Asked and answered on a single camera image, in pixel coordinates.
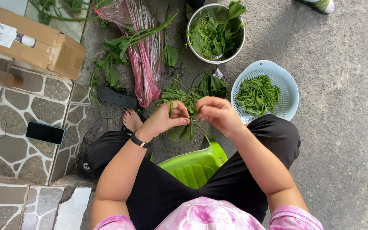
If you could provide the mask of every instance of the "pink plastic bag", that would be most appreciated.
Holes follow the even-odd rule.
[[[157,26],[142,0],[113,0],[106,6],[95,9],[100,17],[117,24],[126,36]],[[135,94],[140,106],[147,108],[160,95],[158,82],[163,55],[162,30],[127,49],[135,76]]]

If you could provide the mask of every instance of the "black wristband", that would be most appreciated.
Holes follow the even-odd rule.
[[[141,148],[148,148],[150,146],[150,142],[149,143],[144,143],[142,141],[140,141],[136,135],[135,135],[136,132],[134,132],[132,134],[132,136],[130,137],[130,140],[132,140],[133,143],[137,144],[138,146],[140,146]]]

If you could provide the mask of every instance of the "light blue colander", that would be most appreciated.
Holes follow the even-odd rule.
[[[292,76],[279,65],[269,60],[259,60],[249,65],[235,80],[231,91],[231,105],[238,113],[244,124],[258,118],[258,115],[250,115],[243,112],[242,107],[235,101],[240,86],[245,79],[252,79],[259,75],[269,75],[272,85],[280,89],[279,103],[275,105],[274,112],[278,118],[290,121],[296,113],[299,103],[298,86]]]

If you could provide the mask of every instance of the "hand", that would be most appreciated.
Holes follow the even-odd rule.
[[[145,143],[157,137],[169,128],[190,123],[187,107],[180,101],[173,101],[174,110],[172,118],[169,118],[170,103],[164,103],[151,115],[146,122],[136,131],[136,137]]]
[[[198,117],[208,119],[224,136],[236,137],[236,134],[245,128],[231,103],[219,97],[203,97],[197,102],[197,109],[201,108]]]

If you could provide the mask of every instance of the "metal bowl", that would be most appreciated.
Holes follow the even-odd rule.
[[[214,17],[217,17],[217,18],[229,18],[229,6],[225,5],[225,4],[221,4],[221,3],[210,3],[210,4],[207,4],[207,5],[204,5],[202,8],[199,8],[197,11],[195,11],[193,13],[193,15],[191,16],[191,18],[190,18],[190,20],[188,21],[188,24],[187,24],[187,31],[190,31],[190,29],[193,29],[196,26],[196,24],[198,22],[198,18],[200,18],[200,17],[202,18],[202,17],[205,17],[207,15],[211,15],[211,16],[214,16]],[[231,27],[235,27],[235,28],[238,28],[239,24],[241,24],[241,23],[243,23],[243,19],[241,17],[232,18],[231,20],[228,21],[228,24]],[[246,34],[246,29],[245,28],[241,28],[238,31],[238,36],[234,40],[235,47],[237,47],[237,48],[234,49],[234,51],[228,53],[227,57],[225,57],[225,59],[223,59],[223,60],[209,60],[209,59],[205,59],[204,57],[199,55],[193,49],[189,36],[187,36],[187,43],[188,43],[188,46],[190,47],[191,51],[199,59],[201,59],[201,60],[203,60],[207,63],[218,65],[218,64],[226,63],[226,62],[232,60],[235,56],[238,55],[238,53],[241,51],[241,48],[244,46],[245,34]]]

